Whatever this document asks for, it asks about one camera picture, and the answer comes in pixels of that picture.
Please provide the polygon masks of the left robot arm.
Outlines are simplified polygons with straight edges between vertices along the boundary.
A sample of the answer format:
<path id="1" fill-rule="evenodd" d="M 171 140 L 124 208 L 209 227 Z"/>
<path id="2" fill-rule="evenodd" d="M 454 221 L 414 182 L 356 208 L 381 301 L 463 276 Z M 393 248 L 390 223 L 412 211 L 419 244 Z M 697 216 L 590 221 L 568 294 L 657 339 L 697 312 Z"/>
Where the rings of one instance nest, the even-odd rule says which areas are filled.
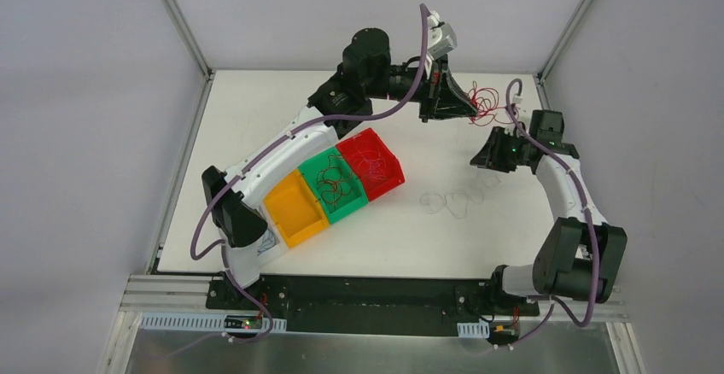
<path id="1" fill-rule="evenodd" d="M 419 56 L 394 65 L 388 34 L 368 27 L 356 32 L 342 52 L 335 73 L 309 96 L 307 105 L 276 139 L 225 171 L 208 167 L 201 175 L 207 207 L 190 247 L 199 260 L 201 229 L 211 219 L 219 229 L 224 274 L 232 281 L 227 296 L 240 309 L 260 298 L 259 251 L 269 223 L 260 208 L 274 186 L 303 161 L 332 147 L 364 121 L 381 120 L 409 102 L 419 105 L 421 121 L 468 118 L 475 109 L 454 80 L 447 55 L 457 45 L 450 24 L 423 28 Z"/>

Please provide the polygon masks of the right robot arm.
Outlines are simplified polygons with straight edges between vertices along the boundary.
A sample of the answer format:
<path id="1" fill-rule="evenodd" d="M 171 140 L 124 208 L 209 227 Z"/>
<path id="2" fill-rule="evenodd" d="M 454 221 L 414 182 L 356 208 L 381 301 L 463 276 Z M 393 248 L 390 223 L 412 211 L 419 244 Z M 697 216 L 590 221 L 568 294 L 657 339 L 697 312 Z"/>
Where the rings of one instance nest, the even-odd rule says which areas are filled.
<path id="1" fill-rule="evenodd" d="M 608 301 L 628 242 L 593 204 L 581 175 L 576 147 L 563 140 L 564 121 L 556 111 L 535 110 L 526 132 L 495 126 L 473 167 L 513 172 L 529 167 L 544 188 L 554 220 L 532 264 L 497 266 L 486 288 L 489 310 L 508 313 L 519 298 L 567 297 Z"/>

